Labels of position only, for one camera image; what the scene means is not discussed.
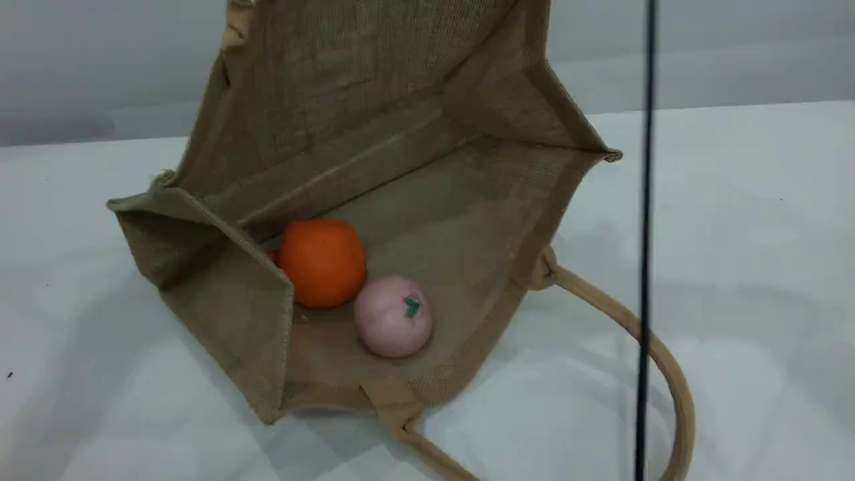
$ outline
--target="orange fruit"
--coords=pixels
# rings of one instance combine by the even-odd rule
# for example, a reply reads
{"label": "orange fruit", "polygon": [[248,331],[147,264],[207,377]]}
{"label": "orange fruit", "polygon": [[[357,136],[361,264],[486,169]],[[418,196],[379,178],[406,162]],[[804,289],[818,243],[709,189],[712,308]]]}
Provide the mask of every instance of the orange fruit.
{"label": "orange fruit", "polygon": [[294,299],[306,307],[341,306],[365,281],[363,245],[340,219],[289,223],[276,260],[294,284]]}

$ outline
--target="black pole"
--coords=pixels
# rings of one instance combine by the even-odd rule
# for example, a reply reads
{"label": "black pole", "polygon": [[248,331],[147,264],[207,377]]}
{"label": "black pole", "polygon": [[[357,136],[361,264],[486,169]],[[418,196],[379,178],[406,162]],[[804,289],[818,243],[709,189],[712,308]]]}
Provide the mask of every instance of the black pole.
{"label": "black pole", "polygon": [[647,390],[650,382],[650,270],[653,231],[653,108],[656,96],[657,0],[647,0],[645,48],[645,118],[643,172],[641,176],[641,338],[639,339],[639,378],[635,402],[635,481],[645,480],[647,433]]}

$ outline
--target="gray wall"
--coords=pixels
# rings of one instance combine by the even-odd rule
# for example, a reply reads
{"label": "gray wall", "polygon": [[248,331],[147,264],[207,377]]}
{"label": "gray wall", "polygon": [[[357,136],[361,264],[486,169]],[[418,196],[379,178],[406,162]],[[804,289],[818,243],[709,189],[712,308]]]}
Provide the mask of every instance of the gray wall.
{"label": "gray wall", "polygon": [[[0,145],[187,134],[225,0],[0,0]],[[663,107],[855,98],[855,0],[661,0]],[[643,0],[553,0],[587,112],[640,107]]]}
{"label": "gray wall", "polygon": [[[659,106],[855,98],[855,0],[660,0]],[[549,55],[587,112],[641,108],[643,0],[556,0]]]}

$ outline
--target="rope handle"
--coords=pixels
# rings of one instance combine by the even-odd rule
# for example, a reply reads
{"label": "rope handle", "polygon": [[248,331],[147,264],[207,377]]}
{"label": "rope handle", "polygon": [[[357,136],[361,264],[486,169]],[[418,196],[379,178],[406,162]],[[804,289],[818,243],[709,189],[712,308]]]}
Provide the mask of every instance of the rope handle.
{"label": "rope handle", "polygon": [[[541,259],[543,263],[535,270],[533,280],[537,282],[533,282],[532,288],[541,289],[558,285],[614,319],[638,341],[641,323],[632,311],[590,282],[558,265],[555,253],[551,249],[547,248]],[[651,336],[650,357],[668,383],[676,414],[674,445],[668,466],[661,479],[662,481],[683,481],[692,463],[694,448],[695,415],[692,392],[689,390],[680,365],[656,335]],[[369,381],[363,383],[362,388],[389,434],[398,439],[425,464],[450,481],[478,481],[474,474],[416,432],[416,422],[422,416],[424,406],[416,399],[404,380]]]}

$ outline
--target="pink toy fruit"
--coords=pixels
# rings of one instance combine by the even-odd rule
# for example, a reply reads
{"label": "pink toy fruit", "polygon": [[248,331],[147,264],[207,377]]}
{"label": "pink toy fruit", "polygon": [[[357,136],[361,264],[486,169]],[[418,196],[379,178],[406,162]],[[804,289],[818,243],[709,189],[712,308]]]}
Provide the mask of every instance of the pink toy fruit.
{"label": "pink toy fruit", "polygon": [[403,358],[428,342],[433,311],[422,287],[403,276],[369,281],[354,304],[357,331],[373,353]]}

